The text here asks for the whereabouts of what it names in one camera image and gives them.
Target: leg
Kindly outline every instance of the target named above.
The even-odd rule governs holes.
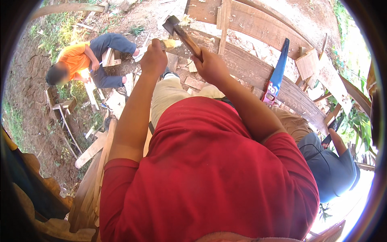
[[[151,108],[153,127],[156,128],[160,116],[169,106],[190,96],[191,95],[182,88],[180,78],[173,73],[166,74],[164,80],[158,82],[153,91]]]
[[[313,132],[308,125],[308,121],[304,118],[291,114],[276,106],[272,106],[271,110],[281,121],[288,134],[294,138],[296,144],[298,144],[298,142],[307,134]]]
[[[133,54],[136,51],[136,44],[116,33],[103,34],[90,42],[90,49],[93,51],[99,62],[102,61],[102,54],[107,51],[108,48]]]
[[[91,78],[97,88],[119,88],[122,87],[122,76],[108,76],[103,67],[99,67],[97,71],[90,73]]]
[[[194,92],[192,95],[207,98],[223,98],[225,96],[216,86],[209,84],[208,82],[204,85],[200,92]]]

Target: blue pants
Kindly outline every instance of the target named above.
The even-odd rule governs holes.
[[[90,49],[97,57],[98,62],[102,61],[102,54],[112,48],[119,52],[133,54],[136,51],[136,44],[127,40],[124,36],[116,33],[103,34],[90,41]],[[90,73],[97,88],[118,88],[122,87],[122,76],[108,76],[101,66],[97,71]]]

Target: person in blue shirt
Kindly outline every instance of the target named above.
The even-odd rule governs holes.
[[[360,178],[360,169],[341,137],[333,129],[329,129],[329,133],[339,156],[323,148],[320,139],[304,118],[275,105],[271,110],[294,138],[307,161],[317,183],[320,203],[328,203],[356,186]]]

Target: blue shirt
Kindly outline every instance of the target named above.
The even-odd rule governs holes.
[[[353,162],[349,149],[338,157],[322,147],[314,132],[302,138],[297,146],[316,180],[321,203],[328,203],[356,185],[354,183],[359,180],[356,176],[360,176],[360,170]]]

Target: white shoe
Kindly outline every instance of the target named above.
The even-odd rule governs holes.
[[[128,73],[126,76],[126,82],[123,84],[126,89],[126,95],[129,97],[132,93],[134,84],[133,84],[133,73]]]
[[[145,52],[148,50],[148,47],[147,46],[146,47],[141,47],[141,48],[139,48],[139,50],[140,50],[139,54],[136,55],[136,56],[133,56],[134,62],[139,62],[142,59],[142,57],[144,56]]]

